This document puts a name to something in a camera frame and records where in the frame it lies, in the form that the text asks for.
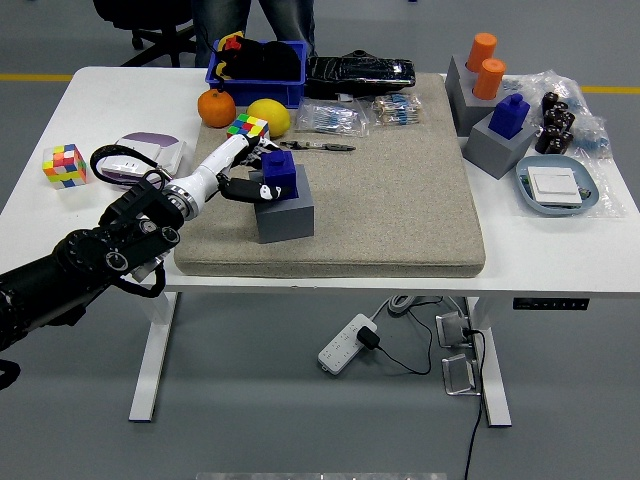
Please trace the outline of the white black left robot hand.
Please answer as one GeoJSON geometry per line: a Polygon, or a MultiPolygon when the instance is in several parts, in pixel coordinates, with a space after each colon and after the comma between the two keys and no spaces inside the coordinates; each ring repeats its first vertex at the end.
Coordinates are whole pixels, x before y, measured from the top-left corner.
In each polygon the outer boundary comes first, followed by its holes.
{"type": "Polygon", "coordinates": [[[163,193],[181,211],[185,220],[197,217],[205,203],[218,192],[233,201],[266,203],[291,194],[291,186],[267,184],[230,178],[229,170],[241,164],[260,163],[259,154],[279,147],[261,136],[235,134],[209,154],[189,176],[171,180],[163,193]]]}

